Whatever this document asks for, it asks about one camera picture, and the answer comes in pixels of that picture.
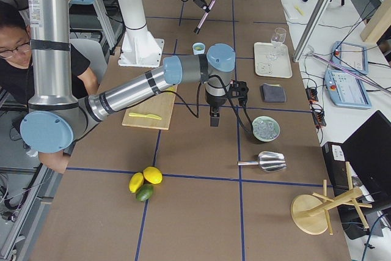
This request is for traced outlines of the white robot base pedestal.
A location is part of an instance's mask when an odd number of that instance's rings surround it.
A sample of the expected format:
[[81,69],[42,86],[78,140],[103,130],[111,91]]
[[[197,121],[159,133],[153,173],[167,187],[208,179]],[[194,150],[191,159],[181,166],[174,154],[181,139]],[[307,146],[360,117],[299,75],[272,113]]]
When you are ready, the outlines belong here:
[[142,0],[118,0],[125,36],[119,65],[124,67],[159,67],[164,40],[156,39],[148,30]]

